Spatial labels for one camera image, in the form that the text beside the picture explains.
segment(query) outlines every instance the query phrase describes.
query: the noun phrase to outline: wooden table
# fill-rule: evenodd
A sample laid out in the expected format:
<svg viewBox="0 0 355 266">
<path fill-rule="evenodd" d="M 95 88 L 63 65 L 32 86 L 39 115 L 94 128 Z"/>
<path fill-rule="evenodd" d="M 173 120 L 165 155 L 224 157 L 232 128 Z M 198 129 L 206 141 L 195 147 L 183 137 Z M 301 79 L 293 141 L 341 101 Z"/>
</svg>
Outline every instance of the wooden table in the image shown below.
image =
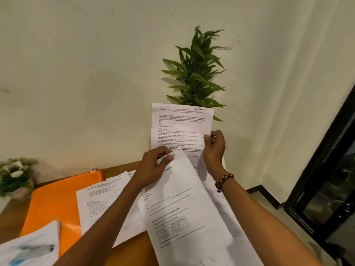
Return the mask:
<svg viewBox="0 0 355 266">
<path fill-rule="evenodd" d="M 103 170 L 104 179 L 138 168 L 140 161 L 119 165 Z M 54 181 L 42 183 L 38 187 Z M 20 235 L 27 215 L 30 198 L 24 201 L 10 200 L 0 214 L 0 244 L 17 238 Z M 143 232 L 112 249 L 106 266 L 114 265 L 159 265 L 147 232 Z"/>
</svg>

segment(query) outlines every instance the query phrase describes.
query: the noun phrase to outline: braided bracelet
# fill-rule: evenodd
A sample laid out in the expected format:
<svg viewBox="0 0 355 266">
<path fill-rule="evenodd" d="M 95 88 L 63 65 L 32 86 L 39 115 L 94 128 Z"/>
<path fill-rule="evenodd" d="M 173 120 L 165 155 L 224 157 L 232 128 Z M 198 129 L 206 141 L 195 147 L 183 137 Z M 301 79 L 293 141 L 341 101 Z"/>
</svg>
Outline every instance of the braided bracelet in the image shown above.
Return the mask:
<svg viewBox="0 0 355 266">
<path fill-rule="evenodd" d="M 218 179 L 218 181 L 215 183 L 215 186 L 217 188 L 217 192 L 222 192 L 221 188 L 222 188 L 224 182 L 229 178 L 234 178 L 234 175 L 231 173 L 228 173 L 228 174 L 225 174 L 224 176 L 222 176 L 220 179 Z"/>
</svg>

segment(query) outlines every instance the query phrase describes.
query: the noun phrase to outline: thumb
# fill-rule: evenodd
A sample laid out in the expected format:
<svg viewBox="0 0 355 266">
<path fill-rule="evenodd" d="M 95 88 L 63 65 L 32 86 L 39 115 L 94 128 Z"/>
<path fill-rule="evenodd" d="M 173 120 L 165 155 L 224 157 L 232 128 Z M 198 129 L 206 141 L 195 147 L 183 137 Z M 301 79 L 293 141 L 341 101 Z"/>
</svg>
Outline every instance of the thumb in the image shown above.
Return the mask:
<svg viewBox="0 0 355 266">
<path fill-rule="evenodd" d="M 208 134 L 205 134 L 203 136 L 203 139 L 204 139 L 204 147 L 211 148 L 212 147 L 211 137 Z"/>
<path fill-rule="evenodd" d="M 162 161 L 160 161 L 160 163 L 157 166 L 157 169 L 163 173 L 166 165 L 168 165 L 170 161 L 172 161 L 173 159 L 174 159 L 173 155 L 166 156 L 165 158 L 162 159 Z"/>
</svg>

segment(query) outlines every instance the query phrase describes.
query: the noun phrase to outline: person's left hand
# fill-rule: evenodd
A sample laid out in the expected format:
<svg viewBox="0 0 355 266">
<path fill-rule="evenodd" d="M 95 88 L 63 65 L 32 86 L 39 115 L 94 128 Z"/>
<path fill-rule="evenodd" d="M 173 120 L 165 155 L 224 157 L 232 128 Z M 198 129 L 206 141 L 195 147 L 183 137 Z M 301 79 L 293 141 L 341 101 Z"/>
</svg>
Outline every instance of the person's left hand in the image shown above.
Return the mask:
<svg viewBox="0 0 355 266">
<path fill-rule="evenodd" d="M 159 164 L 157 159 L 169 153 L 171 153 L 171 151 L 166 146 L 160 146 L 145 152 L 131 180 L 136 181 L 141 190 L 157 182 L 162 177 L 166 165 L 174 159 L 174 156 L 166 156 Z"/>
</svg>

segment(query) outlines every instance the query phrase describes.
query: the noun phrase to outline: forearm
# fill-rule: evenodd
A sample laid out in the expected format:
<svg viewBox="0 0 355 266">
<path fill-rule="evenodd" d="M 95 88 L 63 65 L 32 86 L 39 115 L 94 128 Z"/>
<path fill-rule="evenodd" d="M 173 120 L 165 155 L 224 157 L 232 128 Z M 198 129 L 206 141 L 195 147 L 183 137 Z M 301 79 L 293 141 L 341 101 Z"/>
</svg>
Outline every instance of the forearm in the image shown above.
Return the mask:
<svg viewBox="0 0 355 266">
<path fill-rule="evenodd" d="M 321 266 L 299 238 L 234 179 L 224 183 L 222 192 L 265 266 Z"/>
<path fill-rule="evenodd" d="M 131 180 L 100 219 L 54 265 L 104 265 L 140 191 L 137 182 Z"/>
</svg>

